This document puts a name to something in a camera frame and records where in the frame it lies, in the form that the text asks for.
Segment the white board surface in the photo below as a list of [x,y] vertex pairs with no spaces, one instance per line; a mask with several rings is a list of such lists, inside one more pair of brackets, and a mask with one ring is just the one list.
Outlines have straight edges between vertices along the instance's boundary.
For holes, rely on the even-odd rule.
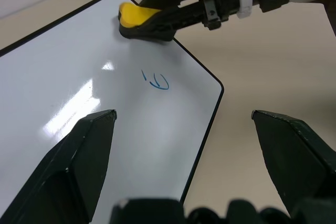
[[129,1],[97,0],[0,57],[0,215],[74,124],[106,109],[118,119],[92,223],[125,197],[181,198],[223,86],[174,41],[123,38]]

